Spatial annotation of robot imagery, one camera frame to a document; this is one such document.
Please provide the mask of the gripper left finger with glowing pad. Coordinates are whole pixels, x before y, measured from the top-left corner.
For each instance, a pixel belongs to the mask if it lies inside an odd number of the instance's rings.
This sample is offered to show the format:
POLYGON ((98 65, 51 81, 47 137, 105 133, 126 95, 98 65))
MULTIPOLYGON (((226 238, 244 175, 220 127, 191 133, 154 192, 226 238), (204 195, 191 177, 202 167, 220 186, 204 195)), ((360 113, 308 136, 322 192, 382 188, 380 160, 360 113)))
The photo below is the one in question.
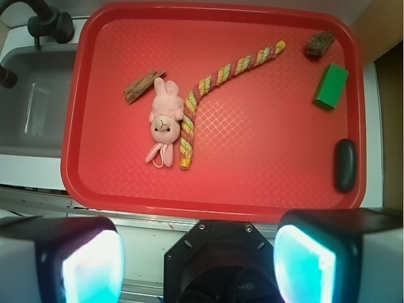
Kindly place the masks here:
POLYGON ((1 219, 1 302, 118 302, 123 280, 108 218, 1 219))

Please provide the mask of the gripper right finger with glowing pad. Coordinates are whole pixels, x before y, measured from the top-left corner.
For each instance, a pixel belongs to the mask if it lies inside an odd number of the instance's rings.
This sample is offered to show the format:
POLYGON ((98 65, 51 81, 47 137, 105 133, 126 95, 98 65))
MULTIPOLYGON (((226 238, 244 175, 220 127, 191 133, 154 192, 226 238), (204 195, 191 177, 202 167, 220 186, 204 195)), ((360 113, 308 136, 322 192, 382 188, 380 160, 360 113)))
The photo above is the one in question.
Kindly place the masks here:
POLYGON ((403 213, 288 211, 273 265, 284 302, 403 302, 403 213))

